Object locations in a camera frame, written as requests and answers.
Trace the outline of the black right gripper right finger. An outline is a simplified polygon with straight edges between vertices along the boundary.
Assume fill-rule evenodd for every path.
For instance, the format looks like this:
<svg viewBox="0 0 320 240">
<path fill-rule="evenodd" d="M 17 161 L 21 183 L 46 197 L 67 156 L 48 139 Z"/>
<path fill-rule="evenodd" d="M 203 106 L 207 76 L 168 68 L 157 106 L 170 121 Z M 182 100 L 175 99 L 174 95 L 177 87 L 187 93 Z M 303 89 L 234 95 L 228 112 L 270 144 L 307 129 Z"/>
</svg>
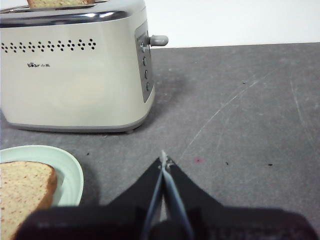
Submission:
<svg viewBox="0 0 320 240">
<path fill-rule="evenodd" d="M 183 227 L 186 239 L 210 239 L 210 228 L 224 206 L 197 186 L 171 159 L 166 162 L 166 196 L 170 215 Z"/>
</svg>

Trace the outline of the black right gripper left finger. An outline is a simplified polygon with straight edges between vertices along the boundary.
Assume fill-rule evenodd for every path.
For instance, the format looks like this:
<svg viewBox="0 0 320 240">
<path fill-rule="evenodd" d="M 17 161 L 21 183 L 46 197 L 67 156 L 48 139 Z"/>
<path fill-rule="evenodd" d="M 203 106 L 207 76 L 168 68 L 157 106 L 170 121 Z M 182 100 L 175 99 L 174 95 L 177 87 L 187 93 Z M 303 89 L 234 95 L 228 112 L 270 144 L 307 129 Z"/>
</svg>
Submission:
<svg viewBox="0 0 320 240">
<path fill-rule="evenodd" d="M 107 205 L 114 217 L 111 222 L 116 226 L 114 240 L 148 239 L 160 218 L 166 160 L 161 153 L 133 185 Z"/>
</svg>

